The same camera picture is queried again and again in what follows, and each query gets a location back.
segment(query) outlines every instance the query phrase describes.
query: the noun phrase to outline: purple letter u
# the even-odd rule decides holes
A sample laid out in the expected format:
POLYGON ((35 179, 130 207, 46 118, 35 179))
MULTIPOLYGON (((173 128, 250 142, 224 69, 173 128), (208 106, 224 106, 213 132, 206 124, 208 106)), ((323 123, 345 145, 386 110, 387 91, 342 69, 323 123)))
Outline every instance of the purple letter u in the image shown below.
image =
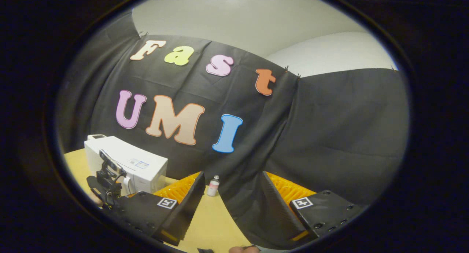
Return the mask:
POLYGON ((140 110, 142 105, 146 102, 146 97, 141 94, 134 96, 135 104, 134 111, 132 111, 132 117, 130 119, 125 118, 124 111, 127 105, 128 99, 132 96, 132 93, 126 90, 122 90, 120 93, 119 103, 117 104, 116 119, 119 125, 126 129, 132 129, 137 125, 139 121, 140 110))

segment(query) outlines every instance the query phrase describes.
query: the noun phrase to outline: blue letter i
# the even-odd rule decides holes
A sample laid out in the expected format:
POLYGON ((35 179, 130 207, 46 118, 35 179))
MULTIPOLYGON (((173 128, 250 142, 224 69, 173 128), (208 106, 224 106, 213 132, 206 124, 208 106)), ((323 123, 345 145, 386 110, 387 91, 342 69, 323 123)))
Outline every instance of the blue letter i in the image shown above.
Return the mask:
POLYGON ((214 151, 231 153, 234 151, 233 140, 235 139, 236 131, 243 124, 243 120, 231 114, 224 114, 221 116, 221 121, 223 121, 223 128, 221 129, 220 138, 212 148, 214 151))

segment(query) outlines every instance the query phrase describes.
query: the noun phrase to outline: table surface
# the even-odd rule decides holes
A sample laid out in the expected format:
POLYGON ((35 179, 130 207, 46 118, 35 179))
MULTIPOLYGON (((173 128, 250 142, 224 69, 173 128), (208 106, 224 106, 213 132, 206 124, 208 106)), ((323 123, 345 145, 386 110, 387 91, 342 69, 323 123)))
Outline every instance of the table surface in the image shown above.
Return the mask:
MULTIPOLYGON (((90 193, 86 178, 91 176, 84 149, 65 154, 70 173, 85 193, 90 193)), ((177 180, 166 178, 166 184, 177 180)), ((233 246, 250 246, 251 243, 231 218, 220 195, 206 195, 208 186, 194 213, 184 240, 177 248, 188 253, 198 253, 197 248, 211 249, 215 253, 228 253, 233 246)))

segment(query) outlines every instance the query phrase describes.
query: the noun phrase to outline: small bottle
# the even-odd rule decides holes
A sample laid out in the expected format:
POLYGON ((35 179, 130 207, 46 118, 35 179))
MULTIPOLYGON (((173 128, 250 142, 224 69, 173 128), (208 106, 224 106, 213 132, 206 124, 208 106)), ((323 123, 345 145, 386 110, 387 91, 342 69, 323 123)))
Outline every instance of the small bottle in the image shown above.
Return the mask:
POLYGON ((218 186, 220 185, 220 181, 218 180, 218 175, 210 181, 210 185, 208 186, 207 195, 208 196, 215 196, 217 194, 218 186))

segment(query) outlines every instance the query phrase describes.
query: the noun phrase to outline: yellow soft pad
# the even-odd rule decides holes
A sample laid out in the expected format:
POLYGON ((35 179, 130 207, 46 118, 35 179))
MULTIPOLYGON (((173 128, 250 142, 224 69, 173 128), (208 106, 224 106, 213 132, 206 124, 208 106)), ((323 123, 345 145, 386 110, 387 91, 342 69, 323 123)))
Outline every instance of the yellow soft pad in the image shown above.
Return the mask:
POLYGON ((290 210, 292 209, 290 207, 290 202, 292 200, 316 194, 315 192, 308 190, 303 186, 299 186, 298 184, 292 183, 291 181, 288 181, 287 179, 279 177, 275 174, 269 173, 267 171, 265 173, 267 173, 267 176, 270 178, 275 188, 277 188, 278 193, 280 196, 282 196, 283 201, 285 201, 290 210))
POLYGON ((197 176, 199 176, 200 171, 198 173, 194 173, 186 178, 183 178, 175 183, 162 188, 161 190, 154 193, 156 196, 166 197, 170 199, 177 200, 179 204, 181 204, 184 197, 186 197, 187 193, 191 189, 194 181, 196 181, 197 176))

